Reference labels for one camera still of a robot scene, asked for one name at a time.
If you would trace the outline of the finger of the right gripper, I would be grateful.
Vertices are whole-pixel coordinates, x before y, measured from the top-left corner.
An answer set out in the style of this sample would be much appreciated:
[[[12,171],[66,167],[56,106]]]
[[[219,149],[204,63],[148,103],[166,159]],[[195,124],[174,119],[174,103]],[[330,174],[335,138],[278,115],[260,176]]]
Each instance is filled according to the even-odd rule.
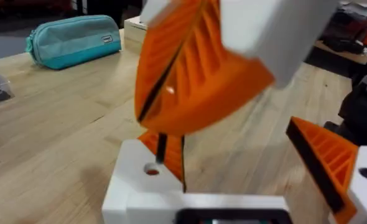
[[[148,27],[136,80],[138,121],[212,121],[214,1],[176,1]]]
[[[141,121],[177,136],[205,128],[235,112],[270,85],[286,86],[338,6],[333,0],[225,0],[215,6],[212,121]],[[153,27],[176,1],[146,2],[141,20]]]

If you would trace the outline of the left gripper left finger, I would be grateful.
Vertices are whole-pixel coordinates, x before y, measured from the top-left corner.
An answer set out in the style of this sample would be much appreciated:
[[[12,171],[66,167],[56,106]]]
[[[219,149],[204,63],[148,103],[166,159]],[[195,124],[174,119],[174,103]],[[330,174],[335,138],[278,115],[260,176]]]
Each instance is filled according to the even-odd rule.
[[[168,135],[164,161],[156,163],[159,134],[146,131],[122,142],[102,204],[103,222],[128,223],[128,199],[141,193],[186,192],[183,136]]]

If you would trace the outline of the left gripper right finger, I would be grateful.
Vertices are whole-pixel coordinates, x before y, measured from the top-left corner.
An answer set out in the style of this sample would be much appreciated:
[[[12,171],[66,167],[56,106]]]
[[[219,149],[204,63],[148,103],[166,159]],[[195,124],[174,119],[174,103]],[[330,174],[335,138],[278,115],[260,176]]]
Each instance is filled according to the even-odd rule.
[[[330,223],[367,223],[367,146],[291,117],[287,137],[330,209]]]

